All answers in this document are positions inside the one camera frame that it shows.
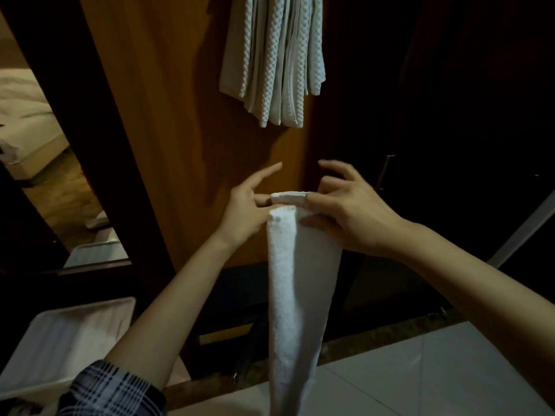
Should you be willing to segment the person's left hand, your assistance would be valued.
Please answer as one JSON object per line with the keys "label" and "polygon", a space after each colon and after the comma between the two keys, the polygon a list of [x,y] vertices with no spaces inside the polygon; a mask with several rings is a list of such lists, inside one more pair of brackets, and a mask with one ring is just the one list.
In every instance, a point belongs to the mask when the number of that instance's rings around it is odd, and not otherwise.
{"label": "person's left hand", "polygon": [[274,209],[258,209],[254,202],[255,188],[281,167],[282,162],[278,162],[259,170],[231,190],[229,202],[216,230],[216,237],[223,241],[229,254],[260,230],[272,210],[281,207],[280,204],[274,204]]}

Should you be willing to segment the person's right hand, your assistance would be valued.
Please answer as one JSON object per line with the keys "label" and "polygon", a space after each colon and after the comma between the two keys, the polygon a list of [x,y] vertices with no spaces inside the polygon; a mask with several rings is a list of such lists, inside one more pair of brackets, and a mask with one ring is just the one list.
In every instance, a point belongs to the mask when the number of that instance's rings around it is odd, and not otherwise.
{"label": "person's right hand", "polygon": [[308,193],[303,207],[313,214],[334,218],[342,234],[327,234],[344,250],[368,256],[398,258],[410,224],[396,214],[349,163],[319,160],[319,167],[353,182],[345,193]]}

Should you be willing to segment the white towel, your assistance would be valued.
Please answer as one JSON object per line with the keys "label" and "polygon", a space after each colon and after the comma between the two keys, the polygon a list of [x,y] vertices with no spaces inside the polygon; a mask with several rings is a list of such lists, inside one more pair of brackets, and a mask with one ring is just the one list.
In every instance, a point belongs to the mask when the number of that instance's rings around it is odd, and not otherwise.
{"label": "white towel", "polygon": [[300,224],[306,192],[271,194],[267,222],[269,416],[299,416],[315,381],[342,249]]}

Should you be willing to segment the person's left forearm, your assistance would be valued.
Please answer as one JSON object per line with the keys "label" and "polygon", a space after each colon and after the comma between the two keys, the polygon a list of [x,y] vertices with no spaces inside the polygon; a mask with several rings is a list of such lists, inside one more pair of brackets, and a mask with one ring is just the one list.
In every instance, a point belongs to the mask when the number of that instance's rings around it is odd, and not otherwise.
{"label": "person's left forearm", "polygon": [[105,361],[162,390],[223,266],[237,247],[224,232],[215,231],[129,327]]}

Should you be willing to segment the person's right forearm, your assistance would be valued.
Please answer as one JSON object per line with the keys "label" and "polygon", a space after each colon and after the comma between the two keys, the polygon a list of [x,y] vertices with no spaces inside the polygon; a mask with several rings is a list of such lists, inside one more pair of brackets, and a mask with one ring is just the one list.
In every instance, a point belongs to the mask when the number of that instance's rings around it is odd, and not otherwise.
{"label": "person's right forearm", "polygon": [[392,253],[439,291],[555,410],[555,304],[418,223],[401,219]]}

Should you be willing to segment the orange wooden wardrobe panel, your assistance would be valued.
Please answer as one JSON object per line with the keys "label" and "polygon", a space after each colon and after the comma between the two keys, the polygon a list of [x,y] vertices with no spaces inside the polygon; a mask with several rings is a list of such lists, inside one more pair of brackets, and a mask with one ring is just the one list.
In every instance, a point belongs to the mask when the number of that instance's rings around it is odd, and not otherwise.
{"label": "orange wooden wardrobe panel", "polygon": [[80,0],[176,270],[218,226],[230,190],[307,190],[310,120],[259,126],[219,91],[232,0]]}

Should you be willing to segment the hanging white textured towels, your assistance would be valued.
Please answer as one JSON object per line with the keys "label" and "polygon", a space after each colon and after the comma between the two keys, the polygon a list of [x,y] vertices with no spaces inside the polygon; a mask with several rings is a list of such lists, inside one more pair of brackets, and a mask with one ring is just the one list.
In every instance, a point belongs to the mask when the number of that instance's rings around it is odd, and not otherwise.
{"label": "hanging white textured towels", "polygon": [[232,0],[219,90],[261,127],[302,128],[326,80],[323,0]]}

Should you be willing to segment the dark wardrobe door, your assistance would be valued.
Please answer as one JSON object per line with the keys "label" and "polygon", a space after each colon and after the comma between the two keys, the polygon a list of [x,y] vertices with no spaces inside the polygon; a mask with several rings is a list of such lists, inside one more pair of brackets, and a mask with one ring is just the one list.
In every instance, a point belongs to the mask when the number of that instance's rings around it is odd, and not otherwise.
{"label": "dark wardrobe door", "polygon": [[555,190],[555,0],[324,0],[318,159],[488,261]]}

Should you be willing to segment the plaid shirt sleeve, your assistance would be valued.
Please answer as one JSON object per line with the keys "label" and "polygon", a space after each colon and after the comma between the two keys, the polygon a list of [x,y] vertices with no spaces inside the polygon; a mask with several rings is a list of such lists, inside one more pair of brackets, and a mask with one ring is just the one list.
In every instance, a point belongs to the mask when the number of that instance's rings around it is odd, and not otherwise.
{"label": "plaid shirt sleeve", "polygon": [[163,393],[103,360],[88,365],[58,401],[55,416],[168,416]]}

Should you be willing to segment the white plastic tray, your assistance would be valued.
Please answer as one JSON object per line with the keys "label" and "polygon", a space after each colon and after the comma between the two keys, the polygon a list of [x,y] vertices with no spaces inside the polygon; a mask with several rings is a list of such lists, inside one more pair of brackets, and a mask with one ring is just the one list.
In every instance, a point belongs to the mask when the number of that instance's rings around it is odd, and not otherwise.
{"label": "white plastic tray", "polygon": [[74,378],[103,359],[128,330],[134,297],[37,314],[0,374],[0,401],[55,402]]}

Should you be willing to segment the white bed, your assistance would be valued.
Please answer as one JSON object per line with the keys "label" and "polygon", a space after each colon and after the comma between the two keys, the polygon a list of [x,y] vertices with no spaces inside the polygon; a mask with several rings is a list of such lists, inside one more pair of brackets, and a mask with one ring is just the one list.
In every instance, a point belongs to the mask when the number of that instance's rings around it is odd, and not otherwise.
{"label": "white bed", "polygon": [[31,69],[0,69],[0,162],[16,181],[31,183],[69,148]]}

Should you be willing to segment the silver metal rail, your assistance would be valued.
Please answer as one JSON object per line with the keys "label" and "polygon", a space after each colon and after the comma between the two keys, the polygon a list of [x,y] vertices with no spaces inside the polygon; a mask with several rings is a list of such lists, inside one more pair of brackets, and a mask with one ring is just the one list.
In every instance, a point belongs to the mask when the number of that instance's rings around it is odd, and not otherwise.
{"label": "silver metal rail", "polygon": [[495,254],[489,258],[487,263],[499,269],[553,215],[555,215],[555,191],[531,213]]}

